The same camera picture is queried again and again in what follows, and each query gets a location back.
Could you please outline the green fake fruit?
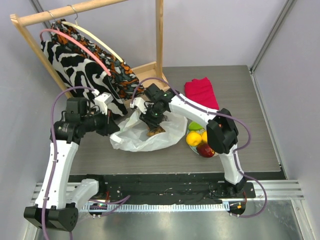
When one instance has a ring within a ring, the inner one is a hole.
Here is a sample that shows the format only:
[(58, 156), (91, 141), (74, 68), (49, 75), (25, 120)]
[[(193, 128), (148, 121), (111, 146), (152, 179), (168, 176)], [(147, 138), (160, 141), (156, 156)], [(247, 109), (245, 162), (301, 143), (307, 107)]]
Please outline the green fake fruit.
[(202, 129), (204, 129), (204, 127), (201, 126), (200, 124), (194, 122), (194, 121), (192, 121), (192, 122), (188, 125), (188, 130), (189, 130), (189, 131), (200, 131), (200, 130), (202, 130)]

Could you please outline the yellow fake orange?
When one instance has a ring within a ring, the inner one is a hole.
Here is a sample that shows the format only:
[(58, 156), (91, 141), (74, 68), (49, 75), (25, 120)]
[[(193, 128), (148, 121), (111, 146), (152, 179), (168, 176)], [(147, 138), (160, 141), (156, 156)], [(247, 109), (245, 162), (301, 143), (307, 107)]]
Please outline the yellow fake orange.
[(202, 142), (202, 135), (195, 131), (190, 131), (186, 136), (186, 143), (189, 146), (196, 147)]

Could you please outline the dark red fake apple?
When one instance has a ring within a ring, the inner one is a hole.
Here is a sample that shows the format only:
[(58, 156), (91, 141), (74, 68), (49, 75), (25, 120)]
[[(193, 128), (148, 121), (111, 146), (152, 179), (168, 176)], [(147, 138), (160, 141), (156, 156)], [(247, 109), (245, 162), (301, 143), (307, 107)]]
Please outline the dark red fake apple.
[(216, 154), (216, 152), (214, 150), (212, 150), (211, 147), (207, 143), (200, 143), (196, 147), (196, 151), (200, 156), (202, 156), (204, 158), (211, 158)]

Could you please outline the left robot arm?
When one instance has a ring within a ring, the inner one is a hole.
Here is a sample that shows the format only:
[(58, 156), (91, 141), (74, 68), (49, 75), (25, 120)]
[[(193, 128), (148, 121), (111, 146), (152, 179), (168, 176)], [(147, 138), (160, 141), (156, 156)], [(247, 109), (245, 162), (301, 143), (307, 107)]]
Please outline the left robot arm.
[(50, 155), (45, 178), (34, 206), (24, 210), (24, 218), (39, 229), (72, 232), (80, 209), (93, 197), (102, 199), (107, 187), (101, 175), (88, 174), (78, 187), (67, 193), (72, 163), (86, 133), (108, 136), (119, 131), (108, 105), (109, 93), (94, 98), (92, 108), (84, 97), (72, 97), (66, 102), (61, 119), (53, 124), (50, 135)]

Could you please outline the white plastic bag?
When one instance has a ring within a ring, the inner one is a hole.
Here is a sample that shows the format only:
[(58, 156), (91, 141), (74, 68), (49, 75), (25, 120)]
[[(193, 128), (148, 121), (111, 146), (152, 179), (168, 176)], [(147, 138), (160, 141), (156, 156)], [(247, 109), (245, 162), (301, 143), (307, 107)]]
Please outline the white plastic bag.
[(116, 150), (130, 152), (151, 152), (165, 149), (177, 144), (186, 134), (188, 120), (186, 117), (164, 113), (161, 129), (151, 132), (139, 119), (141, 112), (135, 110), (130, 117), (118, 124), (120, 131), (110, 135), (110, 143)]

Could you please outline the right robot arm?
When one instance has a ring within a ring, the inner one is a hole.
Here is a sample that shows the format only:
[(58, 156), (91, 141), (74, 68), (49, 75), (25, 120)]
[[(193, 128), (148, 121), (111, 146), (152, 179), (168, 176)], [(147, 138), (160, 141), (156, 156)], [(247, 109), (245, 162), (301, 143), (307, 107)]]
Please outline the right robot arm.
[(226, 193), (233, 198), (244, 191), (246, 179), (238, 158), (239, 131), (235, 118), (223, 108), (215, 110), (196, 103), (172, 88), (159, 89), (154, 83), (145, 90), (148, 101), (141, 97), (133, 99), (131, 108), (137, 108), (139, 119), (155, 130), (164, 121), (164, 113), (170, 112), (196, 122), (207, 132), (207, 144), (218, 153), (223, 169)]

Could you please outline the brown fake fruit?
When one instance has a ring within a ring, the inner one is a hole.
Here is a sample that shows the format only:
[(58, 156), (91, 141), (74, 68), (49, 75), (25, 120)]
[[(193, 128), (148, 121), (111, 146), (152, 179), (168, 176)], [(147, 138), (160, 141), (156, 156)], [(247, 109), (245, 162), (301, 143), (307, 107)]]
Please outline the brown fake fruit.
[(157, 128), (150, 129), (146, 135), (148, 137), (152, 137), (154, 135), (157, 135), (157, 134), (160, 134), (160, 133), (165, 133), (165, 132), (166, 131), (161, 126), (159, 126)]

